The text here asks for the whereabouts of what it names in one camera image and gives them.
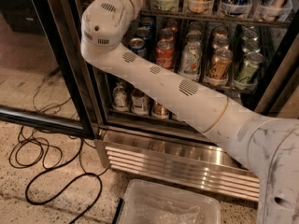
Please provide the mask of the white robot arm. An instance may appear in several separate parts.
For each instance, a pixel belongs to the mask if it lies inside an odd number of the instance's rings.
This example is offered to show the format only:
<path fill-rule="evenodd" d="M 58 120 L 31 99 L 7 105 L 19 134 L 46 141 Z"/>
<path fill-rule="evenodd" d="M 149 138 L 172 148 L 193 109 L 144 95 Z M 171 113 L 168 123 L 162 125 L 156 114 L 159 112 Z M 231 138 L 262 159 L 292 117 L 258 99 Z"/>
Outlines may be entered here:
<path fill-rule="evenodd" d="M 135 55 L 121 40 L 143 0 L 95 0 L 83 12 L 84 60 L 142 90 L 260 181 L 258 224 L 299 224 L 299 120 L 276 119 Z"/>

